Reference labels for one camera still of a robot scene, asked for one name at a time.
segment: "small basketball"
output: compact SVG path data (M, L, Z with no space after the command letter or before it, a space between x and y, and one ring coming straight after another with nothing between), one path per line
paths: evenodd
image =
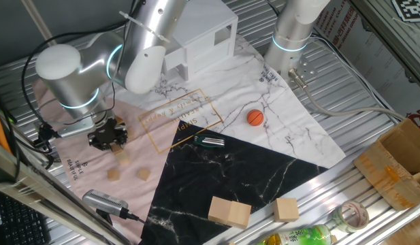
M251 110L247 116L248 123L252 126L258 126L264 121L263 112L259 110Z

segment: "table surface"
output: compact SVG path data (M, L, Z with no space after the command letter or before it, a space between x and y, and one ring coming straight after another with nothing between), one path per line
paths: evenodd
M239 16L239 34L257 49L268 44L276 17L265 1L224 2ZM283 1L275 1L274 4L280 7ZM71 44L82 47L87 41L88 38L83 38ZM304 59L310 63L309 67L316 71L315 78L307 81L310 90L318 102L327 109L347 110L376 105L364 85L321 44L309 44ZM0 68L0 94L5 97L8 108L19 120L19 128L34 139L37 136L33 128L36 119L26 106L20 92L19 77L24 62L21 60ZM27 88L30 98L34 101L31 83L37 78L33 62L27 71ZM351 163L380 134L394 126L395 122L392 119L376 112L345 117L316 114L301 90L295 89L294 93L343 149L347 157L324 174L284 195L284 197L297 198L301 215L298 221L288 224L275 223L272 221L272 208L266 206L251 215L248 229L244 231L228 229L208 244L225 244L226 241L235 242L237 245L250 244L274 229L290 230L319 223L325 223L332 228L332 233L339 239L339 244L375 244L420 215L420 205L401 212L395 211ZM69 180L61 165L55 165L50 172L70 188ZM360 201L367 207L370 215L370 225L352 234L337 230L328 217L338 204L348 199ZM86 238L50 218L47 219L47 226L55 244L90 244Z

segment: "silver device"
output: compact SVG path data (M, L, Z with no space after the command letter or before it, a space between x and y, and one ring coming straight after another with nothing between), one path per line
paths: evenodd
M122 208L128 209L128 203L96 190L89 190L82 196L84 203L108 214L120 216Z
M330 0L287 0L276 21L265 61L284 79L300 66L314 22Z
M37 74L76 120L61 129L59 137L86 133L89 144L100 150L111 149L113 143L126 143L126 126L117 125L99 87L114 81L136 94L148 92L160 80L166 40L172 38L186 2L136 1L129 17L142 25L129 21L125 35L99 33L82 50L59 44L38 56Z

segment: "keyboard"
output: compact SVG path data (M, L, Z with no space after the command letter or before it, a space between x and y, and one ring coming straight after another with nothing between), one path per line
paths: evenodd
M50 236L45 216L0 193L0 214L7 245L44 245Z

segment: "small wooden cube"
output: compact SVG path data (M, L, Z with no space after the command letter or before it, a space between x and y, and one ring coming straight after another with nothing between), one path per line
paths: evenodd
M331 235L331 244L334 244L334 243L337 243L337 242L338 242L337 237L334 236L334 235Z
M129 164L128 154L124 151L115 153L114 156L120 165L126 166Z
M137 177L141 180L147 181L150 175L150 171L144 167L142 167L139 172L137 173Z
M299 218L296 198L278 198L273 203L275 222L293 222Z
M229 210L228 223L232 227L245 229L249 224L249 216L251 215L251 205L233 201Z
M120 172L118 169L110 169L107 171L107 178L110 182L120 180Z
M131 127L127 127L127 142L133 141L135 139L134 130Z
M228 223L231 204L231 201L212 197L210 211L208 212L208 220L226 225Z

